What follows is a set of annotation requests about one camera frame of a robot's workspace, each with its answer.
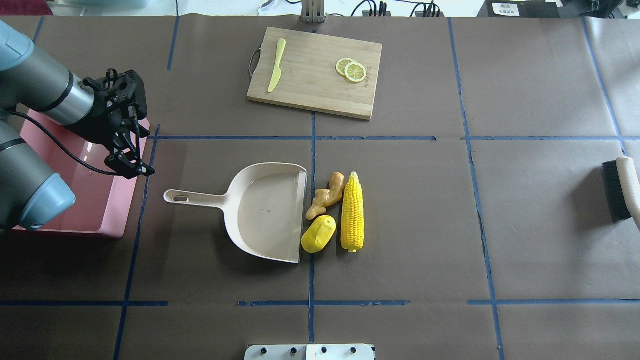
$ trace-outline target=black bristles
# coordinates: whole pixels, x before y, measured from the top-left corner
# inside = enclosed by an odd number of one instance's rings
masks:
[[[629,213],[629,209],[627,209],[625,196],[622,194],[618,166],[615,161],[608,161],[602,164],[602,179],[604,180],[607,202],[609,203],[613,220],[622,221],[630,218],[631,214]]]

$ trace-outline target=sliced lemon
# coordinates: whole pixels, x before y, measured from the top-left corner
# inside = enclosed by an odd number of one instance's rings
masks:
[[[367,76],[367,69],[361,63],[351,62],[344,67],[344,77],[354,83],[359,83]]]
[[[342,58],[342,59],[338,60],[337,63],[335,63],[335,70],[338,72],[338,74],[344,76],[344,68],[349,63],[353,63],[353,59]]]

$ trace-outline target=dark red fabric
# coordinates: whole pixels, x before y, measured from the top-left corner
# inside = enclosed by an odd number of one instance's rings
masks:
[[[0,15],[53,15],[46,0],[0,0]]]

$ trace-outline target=wooden cutting board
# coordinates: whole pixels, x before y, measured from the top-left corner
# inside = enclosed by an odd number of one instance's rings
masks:
[[[282,77],[268,93],[280,38],[287,41],[280,62]],[[382,45],[372,42],[267,28],[246,96],[268,104],[371,120],[381,52]],[[365,80],[351,83],[338,74],[335,64],[341,58],[361,63],[367,69]]]

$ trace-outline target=label sticker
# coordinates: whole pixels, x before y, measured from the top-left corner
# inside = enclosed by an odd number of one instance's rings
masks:
[[[520,16],[517,4],[496,4],[493,5],[493,13],[502,16]]]

